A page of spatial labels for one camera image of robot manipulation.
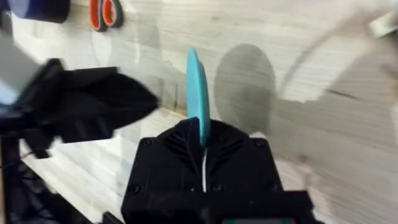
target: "tape roll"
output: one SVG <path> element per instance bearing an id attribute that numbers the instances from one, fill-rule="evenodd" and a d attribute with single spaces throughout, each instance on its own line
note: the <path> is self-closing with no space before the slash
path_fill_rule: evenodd
<path id="1" fill-rule="evenodd" d="M 20 18 L 63 23 L 70 0 L 8 0 L 11 11 Z"/>

